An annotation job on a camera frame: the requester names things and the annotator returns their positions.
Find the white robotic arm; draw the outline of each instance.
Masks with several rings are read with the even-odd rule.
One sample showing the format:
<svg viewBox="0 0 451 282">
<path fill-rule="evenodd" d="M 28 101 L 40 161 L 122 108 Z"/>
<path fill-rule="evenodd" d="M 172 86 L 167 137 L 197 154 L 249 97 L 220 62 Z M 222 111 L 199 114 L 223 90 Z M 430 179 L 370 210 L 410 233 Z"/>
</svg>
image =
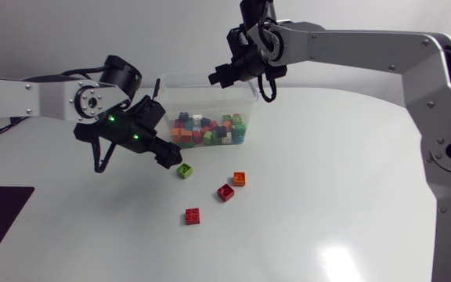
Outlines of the white robotic arm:
<svg viewBox="0 0 451 282">
<path fill-rule="evenodd" d="M 98 83 L 88 76 L 93 72 L 102 72 Z M 91 143 L 98 173 L 106 168 L 116 145 L 138 154 L 153 152 L 160 165 L 170 168 L 182 162 L 182 156 L 179 146 L 156 137 L 154 127 L 165 113 L 163 107 L 145 96 L 127 110 L 141 80 L 140 72 L 117 56 L 108 56 L 98 68 L 24 81 L 0 79 L 0 118 L 43 116 L 76 122 L 76 139 Z M 99 137 L 111 141 L 102 160 Z"/>
<path fill-rule="evenodd" d="M 325 31 L 313 23 L 276 22 L 272 0 L 243 0 L 244 23 L 227 37 L 232 63 L 216 67 L 212 84 L 258 78 L 267 102 L 286 65 L 302 61 L 386 71 L 402 76 L 406 108 L 422 135 L 429 186 L 437 199 L 432 281 L 451 281 L 451 38 L 396 31 Z M 272 89 L 262 89 L 265 73 Z"/>
</svg>

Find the white tabletop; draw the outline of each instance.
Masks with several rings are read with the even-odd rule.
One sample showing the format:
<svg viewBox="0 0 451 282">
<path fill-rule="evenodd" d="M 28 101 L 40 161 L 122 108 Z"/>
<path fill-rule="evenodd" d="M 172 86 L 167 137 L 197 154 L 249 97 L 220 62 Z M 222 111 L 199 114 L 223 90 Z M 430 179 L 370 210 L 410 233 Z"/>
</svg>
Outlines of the white tabletop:
<svg viewBox="0 0 451 282">
<path fill-rule="evenodd" d="M 0 186 L 36 188 L 0 245 L 0 281 L 431 278 L 435 198 L 404 108 L 279 89 L 243 145 L 182 150 L 188 179 L 124 148 L 96 174 L 73 129 L 37 117 L 0 136 Z M 247 185 L 223 203 L 234 171 Z"/>
</svg>

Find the gray wall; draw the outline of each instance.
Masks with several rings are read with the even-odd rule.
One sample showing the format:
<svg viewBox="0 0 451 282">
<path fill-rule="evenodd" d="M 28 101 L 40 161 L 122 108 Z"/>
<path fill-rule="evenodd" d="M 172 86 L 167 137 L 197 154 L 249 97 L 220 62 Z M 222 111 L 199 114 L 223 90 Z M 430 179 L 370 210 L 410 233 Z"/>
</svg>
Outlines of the gray wall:
<svg viewBox="0 0 451 282">
<path fill-rule="evenodd" d="M 213 71 L 229 62 L 226 35 L 240 0 L 0 0 L 0 77 L 25 78 L 102 65 L 116 54 L 143 85 L 164 73 Z M 434 31 L 451 35 L 450 0 L 277 0 L 280 19 L 326 29 Z M 280 86 L 346 89 L 402 103 L 393 74 L 300 63 Z"/>
</svg>

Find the plastic container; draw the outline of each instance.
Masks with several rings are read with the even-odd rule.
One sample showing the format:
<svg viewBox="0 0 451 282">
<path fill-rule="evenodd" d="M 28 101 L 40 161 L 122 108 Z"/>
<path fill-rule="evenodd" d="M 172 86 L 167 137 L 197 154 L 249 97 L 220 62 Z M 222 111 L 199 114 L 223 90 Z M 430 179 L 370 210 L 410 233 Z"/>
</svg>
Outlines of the plastic container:
<svg viewBox="0 0 451 282">
<path fill-rule="evenodd" d="M 222 89 L 210 85 L 208 75 L 161 76 L 155 100 L 166 110 L 164 119 L 171 141 L 182 148 L 241 144 L 246 136 L 258 101 L 257 89 L 251 82 L 241 81 Z"/>
</svg>

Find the toy block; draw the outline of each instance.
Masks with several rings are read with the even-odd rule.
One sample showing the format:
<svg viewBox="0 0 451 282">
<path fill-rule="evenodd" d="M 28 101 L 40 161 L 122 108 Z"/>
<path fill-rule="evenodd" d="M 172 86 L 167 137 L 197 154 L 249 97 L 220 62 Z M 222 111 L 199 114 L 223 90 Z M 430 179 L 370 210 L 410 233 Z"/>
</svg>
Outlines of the toy block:
<svg viewBox="0 0 451 282">
<path fill-rule="evenodd" d="M 193 122 L 193 119 L 192 119 L 192 118 L 189 118 L 189 119 L 186 121 L 186 130 L 193 131 L 193 129 L 194 129 L 194 122 Z"/>
<path fill-rule="evenodd" d="M 227 114 L 227 115 L 224 115 L 224 116 L 222 116 L 222 120 L 223 121 L 233 121 L 233 117 L 231 117 L 231 115 L 230 114 Z"/>
<path fill-rule="evenodd" d="M 181 143 L 182 148 L 192 148 L 194 147 L 194 142 L 189 142 L 189 143 Z"/>
<path fill-rule="evenodd" d="M 179 120 L 181 122 L 186 122 L 187 119 L 189 119 L 189 113 L 185 112 L 185 113 L 180 113 L 179 114 Z"/>
<path fill-rule="evenodd" d="M 201 129 L 201 135 L 204 136 L 204 133 L 211 131 L 211 128 L 205 126 Z"/>
<path fill-rule="evenodd" d="M 177 173 L 184 179 L 188 178 L 193 173 L 193 168 L 190 165 L 183 163 L 177 168 Z"/>
<path fill-rule="evenodd" d="M 170 135 L 174 143 L 180 143 L 180 128 L 170 130 Z"/>
<path fill-rule="evenodd" d="M 183 130 L 181 134 L 182 143 L 191 143 L 193 141 L 193 132 Z"/>
<path fill-rule="evenodd" d="M 245 136 L 247 133 L 246 125 L 234 125 L 233 126 L 233 136 Z"/>
<path fill-rule="evenodd" d="M 224 122 L 222 122 L 222 126 L 230 128 L 231 126 L 233 126 L 233 122 L 232 121 L 224 121 Z"/>
<path fill-rule="evenodd" d="M 194 126 L 201 126 L 201 118 L 203 118 L 203 116 L 200 114 L 193 115 Z"/>
<path fill-rule="evenodd" d="M 223 201 L 227 201 L 234 196 L 234 190 L 231 186 L 229 186 L 229 184 L 225 184 L 224 186 L 218 188 L 217 194 Z"/>
<path fill-rule="evenodd" d="M 219 145 L 220 143 L 222 143 L 222 141 L 220 140 L 220 137 L 218 137 L 218 133 L 216 130 L 211 132 L 211 144 L 213 145 Z"/>
<path fill-rule="evenodd" d="M 235 144 L 241 144 L 242 142 L 244 142 L 244 136 L 236 136 L 233 137 L 233 142 Z"/>
<path fill-rule="evenodd" d="M 227 127 L 225 127 L 225 126 L 219 127 L 218 130 L 217 130 L 217 134 L 218 134 L 218 137 L 220 137 L 220 138 L 226 137 L 226 135 L 227 135 Z"/>
<path fill-rule="evenodd" d="M 211 132 L 206 132 L 203 135 L 203 140 L 204 140 L 204 145 L 211 145 L 211 137 L 212 137 L 212 133 Z"/>
<path fill-rule="evenodd" d="M 216 130 L 218 128 L 218 122 L 217 121 L 211 121 L 210 122 L 211 130 Z"/>
<path fill-rule="evenodd" d="M 222 144 L 229 145 L 233 143 L 233 136 L 231 135 L 231 132 L 227 132 L 225 137 L 222 137 Z"/>
<path fill-rule="evenodd" d="M 181 121 L 181 120 L 179 120 L 179 119 L 176 119 L 176 120 L 173 122 L 173 127 L 174 127 L 174 128 L 183 128 L 183 127 L 184 127 L 184 122 Z"/>
<path fill-rule="evenodd" d="M 210 120 L 205 117 L 201 118 L 201 127 L 203 128 L 207 126 L 210 126 Z"/>
<path fill-rule="evenodd" d="M 193 131 L 193 139 L 196 144 L 201 143 L 201 141 L 203 141 L 203 136 L 201 135 L 201 132 L 194 130 Z"/>
<path fill-rule="evenodd" d="M 200 209 L 188 208 L 186 209 L 186 225 L 200 223 Z"/>
<path fill-rule="evenodd" d="M 243 118 L 240 115 L 233 117 L 233 124 L 234 125 L 242 125 L 243 124 Z"/>
<path fill-rule="evenodd" d="M 247 175 L 244 172 L 234 172 L 233 185 L 245 186 L 245 184 L 247 184 Z"/>
</svg>

